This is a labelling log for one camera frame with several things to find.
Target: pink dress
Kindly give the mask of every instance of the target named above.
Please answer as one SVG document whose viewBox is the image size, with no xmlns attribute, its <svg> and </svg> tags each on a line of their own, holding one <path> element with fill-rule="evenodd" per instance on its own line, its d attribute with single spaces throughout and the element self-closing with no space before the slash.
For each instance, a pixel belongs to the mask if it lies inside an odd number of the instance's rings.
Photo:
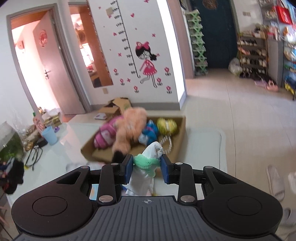
<svg viewBox="0 0 296 241">
<path fill-rule="evenodd" d="M 146 59 L 140 70 L 142 70 L 144 65 L 146 65 L 146 68 L 143 71 L 144 75 L 154 75 L 157 73 L 157 70 L 150 60 Z"/>
</svg>

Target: green scrunchie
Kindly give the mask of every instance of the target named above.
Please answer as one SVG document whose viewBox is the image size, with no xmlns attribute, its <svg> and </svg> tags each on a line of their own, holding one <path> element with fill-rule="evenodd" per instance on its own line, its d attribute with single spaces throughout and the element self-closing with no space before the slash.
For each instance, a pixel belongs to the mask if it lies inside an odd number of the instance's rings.
<svg viewBox="0 0 296 241">
<path fill-rule="evenodd" d="M 160 167 L 160 161 L 156 158 L 147 158 L 143 154 L 139 154 L 133 158 L 133 163 L 140 169 L 151 176 L 155 177 L 155 168 Z"/>
</svg>

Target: gray ribbed plate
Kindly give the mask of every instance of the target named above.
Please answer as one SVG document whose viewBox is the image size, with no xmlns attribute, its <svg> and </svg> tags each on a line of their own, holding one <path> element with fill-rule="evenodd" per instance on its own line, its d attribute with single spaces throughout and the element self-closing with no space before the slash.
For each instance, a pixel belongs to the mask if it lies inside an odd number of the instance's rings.
<svg viewBox="0 0 296 241">
<path fill-rule="evenodd" d="M 19 235 L 17 241 L 42 241 L 49 238 Z M 113 206 L 98 209 L 80 230 L 50 238 L 54 241 L 246 241 L 220 234 L 209 227 L 194 207 L 181 206 L 173 197 L 122 197 Z M 269 235 L 253 241 L 280 240 Z"/>
</svg>

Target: yellow yarn ball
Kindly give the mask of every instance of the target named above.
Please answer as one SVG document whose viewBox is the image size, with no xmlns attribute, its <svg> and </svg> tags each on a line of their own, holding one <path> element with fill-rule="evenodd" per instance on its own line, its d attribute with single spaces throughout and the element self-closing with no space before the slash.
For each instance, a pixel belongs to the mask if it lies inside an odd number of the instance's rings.
<svg viewBox="0 0 296 241">
<path fill-rule="evenodd" d="M 173 135 L 178 130 L 177 123 L 172 119 L 165 120 L 164 118 L 159 118 L 156 122 L 156 125 L 159 132 L 163 136 Z"/>
</svg>

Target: red handbag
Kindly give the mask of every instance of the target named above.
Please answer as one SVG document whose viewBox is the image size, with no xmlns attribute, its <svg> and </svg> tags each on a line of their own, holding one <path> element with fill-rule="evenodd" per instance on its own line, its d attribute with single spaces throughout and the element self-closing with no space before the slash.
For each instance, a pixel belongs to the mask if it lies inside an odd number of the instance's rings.
<svg viewBox="0 0 296 241">
<path fill-rule="evenodd" d="M 293 24 L 289 9 L 285 7 L 282 1 L 278 0 L 275 8 L 280 22 L 290 25 Z"/>
</svg>

